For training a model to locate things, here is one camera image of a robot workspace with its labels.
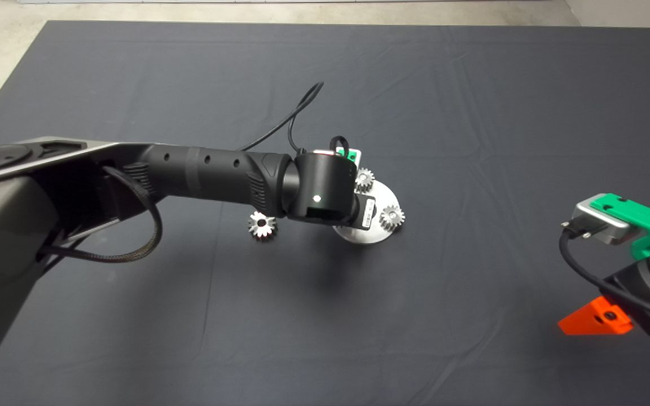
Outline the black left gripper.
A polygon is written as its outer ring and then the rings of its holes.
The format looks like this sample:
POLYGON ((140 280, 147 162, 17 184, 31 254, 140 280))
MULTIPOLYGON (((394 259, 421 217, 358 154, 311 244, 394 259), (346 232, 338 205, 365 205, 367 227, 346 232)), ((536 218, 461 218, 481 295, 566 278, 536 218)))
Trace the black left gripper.
POLYGON ((372 219, 376 216, 376 203, 374 196, 354 193, 352 228, 362 231, 371 229, 372 219))

